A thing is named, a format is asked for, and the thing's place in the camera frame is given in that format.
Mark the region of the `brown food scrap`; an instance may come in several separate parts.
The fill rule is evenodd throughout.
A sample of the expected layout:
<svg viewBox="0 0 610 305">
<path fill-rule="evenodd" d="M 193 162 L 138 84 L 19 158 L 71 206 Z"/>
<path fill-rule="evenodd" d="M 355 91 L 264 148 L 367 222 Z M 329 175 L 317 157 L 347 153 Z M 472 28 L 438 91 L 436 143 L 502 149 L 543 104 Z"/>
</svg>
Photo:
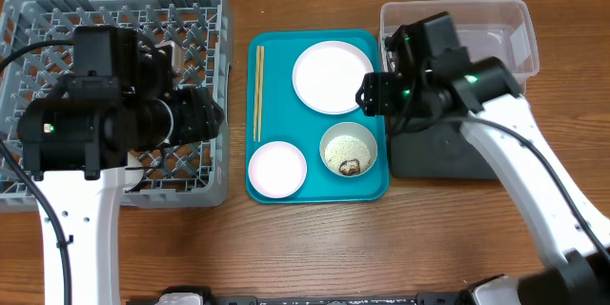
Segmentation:
<svg viewBox="0 0 610 305">
<path fill-rule="evenodd" d="M 360 163 L 358 159 L 343 161 L 338 168 L 342 175 L 351 176 L 361 173 Z"/>
</svg>

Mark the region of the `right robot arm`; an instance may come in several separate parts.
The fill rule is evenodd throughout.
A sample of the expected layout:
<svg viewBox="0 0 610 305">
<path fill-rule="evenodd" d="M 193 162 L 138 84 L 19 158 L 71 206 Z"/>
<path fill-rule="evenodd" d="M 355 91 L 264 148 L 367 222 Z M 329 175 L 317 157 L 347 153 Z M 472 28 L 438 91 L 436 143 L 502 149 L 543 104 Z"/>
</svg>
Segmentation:
<svg viewBox="0 0 610 305">
<path fill-rule="evenodd" d="M 493 276 L 461 291 L 458 304 L 606 304 L 609 219 L 561 165 L 518 82 L 496 57 L 420 63 L 371 72 L 356 91 L 368 116 L 401 131 L 454 126 L 492 168 L 534 238 L 542 272 Z"/>
</svg>

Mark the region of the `white rice grains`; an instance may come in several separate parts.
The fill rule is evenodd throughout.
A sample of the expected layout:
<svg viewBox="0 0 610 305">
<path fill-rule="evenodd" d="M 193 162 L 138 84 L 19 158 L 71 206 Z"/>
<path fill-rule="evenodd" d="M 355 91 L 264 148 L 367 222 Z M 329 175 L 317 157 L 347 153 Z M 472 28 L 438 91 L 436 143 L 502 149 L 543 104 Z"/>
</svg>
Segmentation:
<svg viewBox="0 0 610 305">
<path fill-rule="evenodd" d="M 358 138 L 350 135 L 340 135 L 333 138 L 323 152 L 326 166 L 334 173 L 342 175 L 338 168 L 345 160 L 358 159 L 361 173 L 363 173 L 372 161 L 371 152 L 368 147 Z"/>
</svg>

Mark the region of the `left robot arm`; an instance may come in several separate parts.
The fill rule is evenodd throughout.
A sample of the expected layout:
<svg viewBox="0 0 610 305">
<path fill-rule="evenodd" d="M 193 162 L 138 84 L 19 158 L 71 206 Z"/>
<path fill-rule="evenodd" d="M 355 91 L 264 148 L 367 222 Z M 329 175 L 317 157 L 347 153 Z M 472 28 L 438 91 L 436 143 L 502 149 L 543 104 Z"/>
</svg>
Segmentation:
<svg viewBox="0 0 610 305">
<path fill-rule="evenodd" d="M 129 153 L 213 139 L 224 119 L 194 87 L 123 91 L 77 78 L 27 107 L 14 170 L 38 202 L 46 303 L 119 303 L 120 203 L 142 178 Z"/>
</svg>

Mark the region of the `grey-green ceramic bowl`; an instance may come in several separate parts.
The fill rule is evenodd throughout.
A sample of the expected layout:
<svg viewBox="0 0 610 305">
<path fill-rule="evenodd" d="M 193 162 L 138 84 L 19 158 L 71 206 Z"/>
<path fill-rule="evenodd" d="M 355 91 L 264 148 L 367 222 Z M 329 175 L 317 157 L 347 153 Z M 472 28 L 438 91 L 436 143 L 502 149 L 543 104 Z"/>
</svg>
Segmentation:
<svg viewBox="0 0 610 305">
<path fill-rule="evenodd" d="M 339 175 L 337 173 L 335 173 L 335 174 L 342 176 L 342 177 L 356 177 L 356 176 L 360 176 L 360 175 L 363 175 L 366 172 L 368 172 L 374 166 L 374 164 L 376 163 L 376 160 L 377 160 L 377 152 L 378 152 L 377 142 L 376 142 L 376 139 L 373 136 L 373 134 L 366 127 L 364 127 L 361 124 L 357 124 L 356 122 L 341 122 L 341 123 L 335 124 L 323 134 L 321 141 L 320 141 L 319 152 L 320 152 L 320 157 L 321 157 L 324 165 L 326 166 L 326 164 L 324 162 L 324 157 L 323 157 L 324 149 L 326 148 L 328 143 L 333 138 L 340 136 L 340 135 L 350 135 L 350 136 L 360 139 L 370 150 L 371 156 L 372 156 L 372 161 L 371 161 L 369 167 L 361 174 L 353 175 L 353 176 L 343 176 L 343 175 Z"/>
</svg>

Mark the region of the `white ceramic cup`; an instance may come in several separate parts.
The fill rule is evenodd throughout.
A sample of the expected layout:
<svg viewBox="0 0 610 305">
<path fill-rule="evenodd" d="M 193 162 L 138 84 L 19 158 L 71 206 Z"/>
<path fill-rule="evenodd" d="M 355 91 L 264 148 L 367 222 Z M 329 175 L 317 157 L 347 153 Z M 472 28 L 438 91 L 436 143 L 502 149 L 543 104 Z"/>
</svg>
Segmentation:
<svg viewBox="0 0 610 305">
<path fill-rule="evenodd" d="M 142 180 L 144 171 L 142 163 L 131 153 L 128 154 L 127 166 L 125 168 L 124 192 L 129 192 L 135 188 Z"/>
</svg>

